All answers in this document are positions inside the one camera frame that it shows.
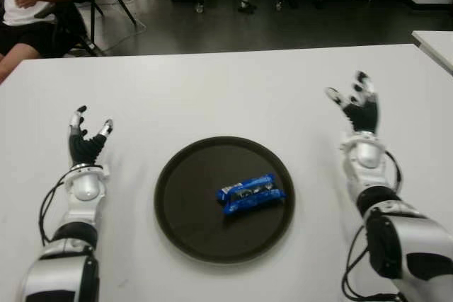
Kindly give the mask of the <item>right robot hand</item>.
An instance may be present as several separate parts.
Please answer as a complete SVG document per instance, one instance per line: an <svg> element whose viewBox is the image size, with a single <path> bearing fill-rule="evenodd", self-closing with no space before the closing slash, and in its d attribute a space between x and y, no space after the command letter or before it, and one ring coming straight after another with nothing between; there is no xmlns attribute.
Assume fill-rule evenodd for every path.
<svg viewBox="0 0 453 302"><path fill-rule="evenodd" d="M379 101L371 78L365 72L358 71L352 89L355 94L348 98L332 87L326 88L325 93L343 111L354 132L376 134Z"/></svg>

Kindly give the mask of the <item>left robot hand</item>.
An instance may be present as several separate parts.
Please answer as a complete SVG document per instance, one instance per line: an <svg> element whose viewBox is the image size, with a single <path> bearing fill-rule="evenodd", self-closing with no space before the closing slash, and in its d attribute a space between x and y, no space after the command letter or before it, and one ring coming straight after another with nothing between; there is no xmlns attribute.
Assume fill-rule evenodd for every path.
<svg viewBox="0 0 453 302"><path fill-rule="evenodd" d="M108 119L94 137L86 139L88 131L81 128L86 110L86 105L79 107L71 116L69 123L68 147L73 167L81 164L95 165L107 138L113 132L113 121Z"/></svg>

